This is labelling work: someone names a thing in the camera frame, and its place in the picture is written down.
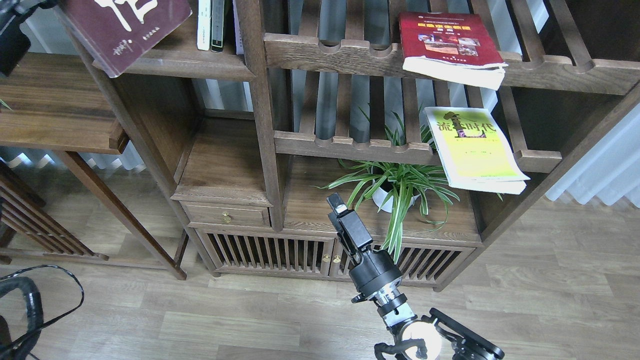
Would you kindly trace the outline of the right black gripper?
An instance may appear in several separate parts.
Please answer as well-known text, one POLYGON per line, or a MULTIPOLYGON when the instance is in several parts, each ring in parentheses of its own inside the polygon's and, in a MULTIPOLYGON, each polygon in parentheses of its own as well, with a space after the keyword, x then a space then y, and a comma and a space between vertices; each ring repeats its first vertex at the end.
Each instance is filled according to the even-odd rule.
POLYGON ((371 250, 373 239, 355 210, 349 210, 340 194, 332 193, 326 198, 332 212, 327 216, 335 228, 340 243, 354 265, 362 262, 364 253, 371 250))

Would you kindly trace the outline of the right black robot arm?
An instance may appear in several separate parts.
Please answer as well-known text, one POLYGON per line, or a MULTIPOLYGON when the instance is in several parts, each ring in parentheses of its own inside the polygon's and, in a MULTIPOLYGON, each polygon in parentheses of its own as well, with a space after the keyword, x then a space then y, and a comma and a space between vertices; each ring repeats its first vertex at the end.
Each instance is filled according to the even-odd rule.
POLYGON ((438 309, 432 308, 427 316, 418 317, 399 290, 402 272, 398 265, 386 250, 372 248, 373 239, 359 215, 348 209, 337 193, 328 196, 327 203, 332 210, 328 217, 353 265, 349 276, 357 295, 351 301, 374 302, 394 340, 393 344, 375 344, 378 360, 385 354, 398 360, 437 360, 444 340, 450 342, 454 360, 505 357, 498 346, 438 309))

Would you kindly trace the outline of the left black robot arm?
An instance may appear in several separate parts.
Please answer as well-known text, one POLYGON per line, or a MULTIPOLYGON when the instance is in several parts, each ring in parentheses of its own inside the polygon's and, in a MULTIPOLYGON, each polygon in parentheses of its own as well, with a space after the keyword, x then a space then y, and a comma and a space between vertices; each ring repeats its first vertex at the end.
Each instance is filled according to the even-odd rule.
MULTIPOLYGON (((20 28, 21 24, 32 16, 36 9, 51 9, 57 6, 57 3, 56 0, 3 0, 1 2, 0 67, 3 77, 11 75, 31 46, 29 37, 20 28)), ((2 276, 1 296, 4 297, 14 291, 19 291, 22 295, 26 314, 26 332, 1 346, 1 358, 3 360, 25 360, 30 357, 36 360, 38 357, 33 353, 33 350, 42 331, 78 310, 85 301, 85 292, 82 283, 72 272, 54 264, 23 268, 2 276), (26 272, 45 268, 64 272, 76 282, 80 292, 78 305, 48 321, 44 318, 42 297, 38 286, 32 278, 24 276, 26 272)))

